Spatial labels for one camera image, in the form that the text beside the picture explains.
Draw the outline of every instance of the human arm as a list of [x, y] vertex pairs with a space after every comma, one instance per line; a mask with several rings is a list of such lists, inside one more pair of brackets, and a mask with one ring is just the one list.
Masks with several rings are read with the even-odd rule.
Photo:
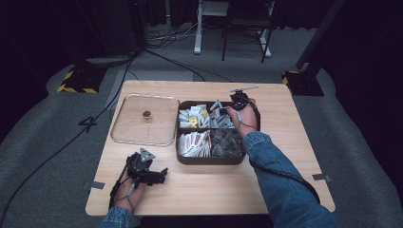
[[[256, 166], [293, 174], [302, 178], [292, 162], [257, 131], [256, 117], [249, 105], [241, 112], [241, 123], [234, 109], [227, 107], [234, 126], [243, 137], [249, 159]], [[256, 170], [260, 192], [275, 227], [337, 227], [333, 215], [301, 183]]]
[[133, 210], [140, 203], [146, 183], [141, 182], [126, 197], [133, 180], [128, 177], [127, 172], [124, 172], [121, 180], [122, 183], [116, 193], [113, 207], [109, 209], [103, 221], [99, 224], [99, 228], [137, 227], [140, 225], [140, 220], [133, 215]]

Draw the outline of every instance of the blue sleeve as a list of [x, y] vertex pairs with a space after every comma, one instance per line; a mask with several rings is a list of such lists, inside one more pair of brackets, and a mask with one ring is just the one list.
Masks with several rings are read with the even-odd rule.
[[140, 225], [140, 219], [123, 207], [112, 207], [98, 228], [132, 228]]
[[[258, 167], [294, 174], [297, 169], [261, 132], [252, 132], [243, 138], [251, 162]], [[275, 227], [338, 227], [325, 207], [317, 203], [314, 195], [301, 183], [288, 178], [257, 170], [260, 192]]]

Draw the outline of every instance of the hand-mounted device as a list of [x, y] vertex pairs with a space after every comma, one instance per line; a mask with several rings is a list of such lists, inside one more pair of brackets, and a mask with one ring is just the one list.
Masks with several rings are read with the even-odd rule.
[[243, 90], [247, 90], [247, 89], [253, 89], [253, 88], [259, 88], [258, 85], [256, 86], [252, 86], [252, 87], [247, 87], [247, 88], [237, 88], [237, 89], [233, 89], [231, 90], [231, 92], [235, 92], [233, 95], [230, 95], [231, 100], [232, 100], [232, 107], [237, 110], [237, 112], [239, 113], [240, 111], [242, 111], [247, 105], [251, 105], [255, 115], [256, 115], [256, 120], [258, 122], [258, 131], [260, 131], [260, 113], [258, 111], [258, 108], [255, 106], [255, 104], [253, 102], [251, 102], [249, 100], [248, 95], [246, 95], [246, 93], [243, 92]]
[[140, 154], [135, 152], [132, 156], [127, 157], [124, 170], [122, 171], [122, 174], [118, 180], [116, 180], [116, 183], [110, 192], [109, 209], [113, 206], [116, 193], [122, 184], [122, 176], [124, 175], [126, 169], [128, 178], [133, 180], [132, 187], [126, 195], [127, 197], [139, 186], [141, 182], [146, 182], [147, 185], [151, 186], [154, 183], [163, 183], [165, 181], [168, 168], [165, 168], [161, 172], [150, 171], [149, 167], [151, 166], [153, 159], [155, 159], [155, 155], [143, 148], [140, 148], [140, 152]]

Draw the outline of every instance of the black cable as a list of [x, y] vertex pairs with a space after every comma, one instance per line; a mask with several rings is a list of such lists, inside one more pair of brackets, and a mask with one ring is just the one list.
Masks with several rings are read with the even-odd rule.
[[227, 80], [227, 81], [228, 81], [228, 82], [230, 82], [230, 83], [233, 83], [233, 81], [231, 81], [230, 79], [228, 79], [228, 78], [226, 78], [226, 77], [224, 77], [224, 76], [221, 76], [220, 74], [217, 74], [217, 73], [214, 73], [214, 72], [211, 72], [211, 71], [208, 71], [208, 70], [202, 69], [202, 68], [198, 68], [198, 67], [196, 67], [196, 66], [187, 65], [187, 64], [181, 63], [181, 62], [176, 61], [176, 60], [173, 60], [173, 61], [175, 61], [175, 62], [177, 62], [177, 63], [180, 63], [180, 64], [182, 64], [182, 65], [184, 65], [184, 66], [187, 66], [187, 67], [193, 67], [193, 68], [195, 68], [195, 69], [198, 69], [198, 70], [204, 71], [204, 72], [206, 72], [206, 73], [210, 73], [210, 74], [213, 74], [213, 75], [219, 76], [220, 78], [225, 79], [225, 80]]
[[60, 148], [59, 150], [57, 150], [54, 154], [52, 154], [50, 157], [48, 157], [45, 161], [43, 161], [38, 167], [36, 167], [21, 183], [20, 185], [14, 190], [14, 192], [12, 193], [11, 197], [9, 198], [6, 206], [4, 207], [3, 210], [3, 214], [1, 216], [0, 219], [0, 228], [3, 227], [3, 222], [4, 219], [6, 217], [6, 213], [9, 210], [9, 207], [11, 205], [12, 200], [15, 198], [15, 196], [17, 195], [17, 193], [20, 191], [20, 189], [24, 186], [24, 184], [36, 173], [38, 172], [39, 169], [41, 169], [47, 162], [49, 162], [51, 159], [53, 159], [54, 157], [56, 157], [58, 154], [60, 154], [64, 149], [66, 149], [69, 145], [71, 145], [75, 140], [77, 140], [85, 131], [87, 128], [91, 127], [91, 125], [102, 115], [104, 114], [104, 112], [110, 107], [110, 105], [113, 103], [113, 100], [116, 99], [116, 97], [119, 94], [119, 91], [122, 88], [122, 85], [125, 81], [125, 75], [127, 74], [128, 68], [130, 67], [131, 63], [133, 62], [133, 60], [135, 59], [136, 55], [134, 55], [130, 62], [127, 64], [126, 69], [125, 69], [125, 74], [124, 77], [121, 81], [121, 84], [119, 85], [118, 91], [116, 92], [115, 96], [113, 97], [113, 99], [109, 102], [109, 104], [88, 124], [88, 126], [86, 126], [85, 128], [83, 128], [76, 136], [74, 136], [69, 142], [67, 142], [65, 145], [62, 146], [62, 148]]
[[112, 122], [112, 109], [113, 109], [113, 106], [115, 105], [115, 104], [117, 104], [118, 103], [118, 101], [116, 101], [111, 107], [110, 107], [110, 109], [109, 109], [109, 121], [110, 122]]
[[178, 35], [178, 33], [175, 33], [175, 34], [167, 36], [166, 38], [163, 38], [159, 45], [148, 44], [148, 46], [150, 48], [166, 48], [166, 47], [170, 46], [171, 44], [173, 44], [174, 42], [185, 40], [193, 35], [196, 35], [196, 33], [191, 33], [189, 35], [183, 35], [183, 34]]
[[254, 128], [255, 130], [258, 130], [257, 127], [254, 127], [254, 126], [252, 126], [252, 125], [246, 124], [246, 123], [244, 123], [244, 122], [240, 122], [240, 123], [238, 124], [237, 129], [240, 129], [240, 125], [241, 125], [241, 124], [243, 124], [243, 125], [245, 125], [245, 126], [248, 126], [248, 127], [252, 127], [252, 128]]
[[124, 167], [124, 169], [122, 170], [121, 175], [120, 175], [119, 178], [116, 180], [115, 185], [113, 185], [112, 191], [110, 191], [110, 194], [109, 194], [109, 195], [110, 195], [110, 199], [109, 199], [109, 209], [112, 208], [112, 206], [113, 206], [113, 203], [114, 203], [116, 194], [118, 193], [119, 187], [121, 186], [121, 179], [122, 179], [122, 177], [124, 176], [124, 173], [125, 173], [125, 170], [127, 169], [127, 167], [128, 167], [128, 161], [126, 161], [125, 167]]
[[259, 167], [257, 166], [255, 163], [253, 163], [251, 160], [249, 160], [249, 163], [251, 164], [251, 166], [255, 169], [255, 170], [260, 170], [262, 172], [265, 173], [269, 173], [269, 174], [274, 174], [280, 177], [284, 177], [284, 178], [288, 178], [291, 179], [293, 181], [299, 182], [300, 184], [304, 185], [306, 188], [308, 188], [308, 190], [314, 195], [314, 197], [317, 199], [317, 203], [320, 204], [320, 198], [319, 195], [317, 194], [317, 190], [315, 190], [315, 188], [305, 179], [300, 178], [294, 174], [290, 174], [290, 173], [286, 173], [286, 172], [282, 172], [279, 170], [275, 170], [275, 169], [269, 169], [269, 168], [264, 168], [264, 167]]
[[171, 30], [172, 30], [172, 29], [170, 29], [169, 31], [167, 31], [167, 32], [165, 33], [165, 35], [157, 36], [157, 37], [153, 38], [153, 39], [159, 39], [159, 38], [161, 38], [161, 40], [154, 40], [154, 41], [159, 41], [159, 42], [160, 42], [159, 45], [152, 45], [152, 44], [149, 44], [150, 42], [152, 42], [152, 40], [151, 40], [151, 39], [148, 39], [148, 47], [149, 47], [149, 48], [164, 48], [164, 47], [163, 47], [163, 44], [164, 44], [165, 42], [167, 42], [172, 36], [176, 36], [176, 33], [178, 32], [178, 30], [177, 30], [174, 34], [169, 34], [169, 32], [170, 32]]
[[[169, 31], [171, 31], [172, 29], [149, 30], [149, 31], [147, 32], [147, 33], [149, 34], [149, 35], [148, 35], [148, 41], [155, 41], [155, 40], [157, 40], [157, 39], [164, 38], [164, 37], [169, 37], [169, 36], [173, 36], [173, 35], [176, 36], [176, 35], [179, 35], [179, 34], [185, 34], [185, 33], [187, 33], [187, 31], [188, 31], [189, 29], [190, 29], [190, 28], [183, 28], [183, 29], [179, 30], [179, 29], [177, 28], [176, 32], [173, 33], [173, 34], [168, 34]], [[167, 30], [167, 32], [165, 33], [165, 35], [161, 35], [161, 31], [163, 31], [163, 30]]]
[[[237, 98], [243, 99], [245, 102], [247, 102], [249, 105], [252, 106], [252, 108], [253, 108], [253, 110], [254, 110], [254, 112], [255, 112], [255, 115], [256, 115], [257, 122], [258, 122], [258, 131], [260, 131], [260, 113], [259, 113], [258, 108], [256, 107], [256, 105], [255, 105], [253, 102], [251, 102], [249, 99], [243, 98], [243, 97], [241, 97], [241, 96], [237, 96]], [[298, 177], [298, 176], [296, 176], [296, 175], [294, 175], [294, 174], [282, 172], [282, 171], [279, 171], [279, 170], [274, 170], [274, 169], [259, 167], [259, 166], [257, 166], [255, 163], [253, 163], [251, 160], [249, 160], [249, 163], [251, 164], [251, 166], [252, 166], [255, 170], [260, 170], [260, 171], [263, 171], [263, 172], [265, 172], [265, 173], [270, 173], [270, 174], [278, 175], [278, 176], [281, 176], [281, 177], [284, 177], [284, 178], [288, 178], [288, 179], [291, 179], [291, 180], [294, 180], [294, 181], [297, 181], [297, 182], [301, 183], [302, 185], [304, 185], [304, 186], [314, 195], [314, 197], [317, 199], [317, 202], [320, 204], [320, 199], [319, 199], [319, 196], [318, 196], [318, 194], [317, 194], [317, 191], [316, 191], [315, 188], [314, 188], [308, 181], [306, 181], [305, 179], [300, 178], [300, 177]]]
[[149, 53], [149, 54], [151, 54], [151, 55], [160, 57], [160, 58], [162, 58], [162, 59], [164, 59], [164, 60], [166, 60], [166, 61], [168, 61], [168, 62], [170, 62], [170, 63], [172, 63], [172, 64], [174, 64], [174, 65], [177, 65], [177, 66], [183, 67], [183, 68], [185, 68], [185, 69], [187, 69], [187, 70], [190, 70], [190, 71], [192, 71], [193, 73], [195, 73], [196, 75], [198, 75], [199, 77], [201, 77], [201, 79], [202, 79], [204, 82], [206, 82], [205, 79], [200, 75], [200, 73], [196, 72], [195, 70], [193, 70], [193, 69], [191, 69], [191, 68], [189, 68], [189, 67], [187, 67], [187, 66], [184, 66], [183, 64], [180, 64], [180, 63], [177, 62], [177, 61], [173, 61], [173, 60], [171, 60], [171, 59], [168, 59], [168, 58], [166, 58], [166, 57], [163, 57], [162, 55], [157, 54], [157, 53], [155, 53], [155, 52], [153, 52], [153, 51], [151, 51], [151, 50], [148, 50], [148, 49], [145, 49], [145, 48], [144, 48], [144, 51], [147, 52], [147, 53]]
[[137, 75], [135, 73], [133, 73], [130, 69], [128, 70], [129, 73], [133, 74], [133, 76], [136, 78], [136, 80], [139, 80], [139, 78], [137, 77]]

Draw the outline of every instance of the table leg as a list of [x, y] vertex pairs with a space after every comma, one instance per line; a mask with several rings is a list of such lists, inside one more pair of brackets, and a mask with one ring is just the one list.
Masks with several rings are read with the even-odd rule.
[[[260, 35], [260, 31], [257, 31], [257, 35], [259, 36], [261, 50], [264, 51], [264, 46], [266, 44], [266, 29], [263, 31], [262, 35]], [[270, 52], [269, 48], [267, 48], [265, 56], [266, 56], [266, 58], [272, 57], [272, 53]]]
[[199, 0], [198, 29], [196, 31], [195, 49], [193, 52], [195, 54], [202, 53], [202, 0]]

